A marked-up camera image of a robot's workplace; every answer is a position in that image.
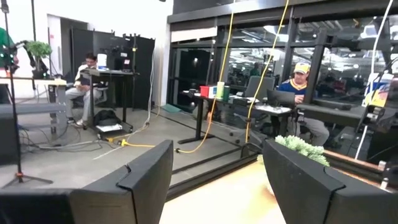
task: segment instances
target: bag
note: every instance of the bag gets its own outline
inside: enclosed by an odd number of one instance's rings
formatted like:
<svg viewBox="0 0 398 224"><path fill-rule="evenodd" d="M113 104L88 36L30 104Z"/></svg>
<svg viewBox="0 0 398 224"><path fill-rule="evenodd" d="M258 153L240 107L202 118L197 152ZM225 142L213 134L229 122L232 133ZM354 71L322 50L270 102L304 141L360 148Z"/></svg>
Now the bag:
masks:
<svg viewBox="0 0 398 224"><path fill-rule="evenodd" d="M121 124L122 121L113 110L101 110L94 116L94 126L112 126Z"/></svg>

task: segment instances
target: red object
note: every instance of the red object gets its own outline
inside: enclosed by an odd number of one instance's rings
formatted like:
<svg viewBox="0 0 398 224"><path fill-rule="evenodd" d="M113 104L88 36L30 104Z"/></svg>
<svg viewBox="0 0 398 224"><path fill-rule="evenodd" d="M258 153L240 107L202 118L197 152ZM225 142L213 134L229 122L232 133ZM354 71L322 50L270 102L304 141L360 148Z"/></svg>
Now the red object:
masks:
<svg viewBox="0 0 398 224"><path fill-rule="evenodd" d="M200 96L209 97L209 87L208 86L200 87Z"/></svg>

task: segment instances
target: man wearing cap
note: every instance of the man wearing cap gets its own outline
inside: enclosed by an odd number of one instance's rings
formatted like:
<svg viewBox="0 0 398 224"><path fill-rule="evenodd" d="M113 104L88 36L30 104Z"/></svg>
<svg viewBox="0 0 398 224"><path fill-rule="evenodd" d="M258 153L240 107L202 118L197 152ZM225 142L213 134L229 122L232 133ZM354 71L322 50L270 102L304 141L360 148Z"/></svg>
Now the man wearing cap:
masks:
<svg viewBox="0 0 398 224"><path fill-rule="evenodd" d="M294 101L296 104L303 103L305 90L307 89L307 78L310 72L310 65L307 63L297 63L294 68L293 78L284 81L280 84L280 91L288 91L295 94ZM323 146L329 138L329 131L322 121L317 119L305 118L300 116L298 123L294 121L295 118L290 118L287 130L289 135L299 135L300 125L307 127L313 134L312 144L314 146Z"/></svg>

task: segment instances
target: potted plant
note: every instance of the potted plant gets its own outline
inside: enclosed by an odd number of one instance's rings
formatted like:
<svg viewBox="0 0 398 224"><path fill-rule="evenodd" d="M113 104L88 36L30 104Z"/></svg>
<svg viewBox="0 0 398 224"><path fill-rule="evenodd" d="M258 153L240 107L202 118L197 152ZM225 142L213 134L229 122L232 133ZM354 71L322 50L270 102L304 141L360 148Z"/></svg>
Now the potted plant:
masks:
<svg viewBox="0 0 398 224"><path fill-rule="evenodd" d="M35 58L35 70L40 71L40 59L47 58L51 55L52 49L49 44L40 41L30 41L26 44L26 49Z"/></svg>
<svg viewBox="0 0 398 224"><path fill-rule="evenodd" d="M296 136L287 136L287 137L277 136L275 138L275 142L283 146L286 146L287 148L296 151L301 155L307 156L309 159L317 161L324 166L329 166L329 162L326 160L326 157L323 155L324 148L322 146L313 146ZM259 156L258 160L260 162L264 162L262 160L262 156ZM273 195L274 191L272 190L268 178L266 182L266 187L268 191Z"/></svg>

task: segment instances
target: concrete floor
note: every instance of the concrete floor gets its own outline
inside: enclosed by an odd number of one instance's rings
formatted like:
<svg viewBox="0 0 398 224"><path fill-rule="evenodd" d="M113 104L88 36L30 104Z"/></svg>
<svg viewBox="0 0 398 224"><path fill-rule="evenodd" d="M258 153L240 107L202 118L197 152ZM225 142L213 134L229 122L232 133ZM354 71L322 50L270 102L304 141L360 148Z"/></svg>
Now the concrete floor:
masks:
<svg viewBox="0 0 398 224"><path fill-rule="evenodd" d="M177 120L192 128L195 127L196 121L185 113L170 114L166 111L160 111L162 116ZM127 121L134 125L134 130L140 128L147 118L147 111L131 111L127 109ZM49 116L46 114L35 116L21 116L19 122L21 125L31 123L46 123L49 121ZM130 137L129 142L133 144L151 144L156 145L163 140L174 140L174 147L179 147L181 150L191 151L196 148L200 142L193 142L179 146L177 141L185 138L192 138L195 130L178 124L174 121L151 114L150 126ZM207 128L207 123L203 123L203 130ZM215 134L221 138L229 141L234 141L233 137L229 136L229 131L217 124L212 125L211 134ZM50 137L49 129L30 130L28 131L29 139L32 142L47 142L45 134ZM92 130L81 130L75 128L68 128L63 141L69 143L94 141L96 135ZM202 147L195 153L191 154L174 154L174 169L187 166L194 162L206 159L217 154L237 148L235 145L212 138L206 140ZM80 188L87 184L103 177L104 175L121 167L125 163L135 159L150 148L147 147L118 147L113 144L89 144L87 146L68 147L59 149L57 151L43 151L33 150L32 148L24 148L25 152L22 155L22 170L25 175L31 175L53 181L53 184L41 184L40 182L32 181L22 184L23 187L50 187L50 188ZM212 170L216 167L225 165L229 162L239 158L239 153L224 156L215 161L208 162L198 167L180 172L173 175L172 185L183 180L189 179L195 175ZM15 174L16 166L2 166L0 167L0 185L9 182Z"/></svg>

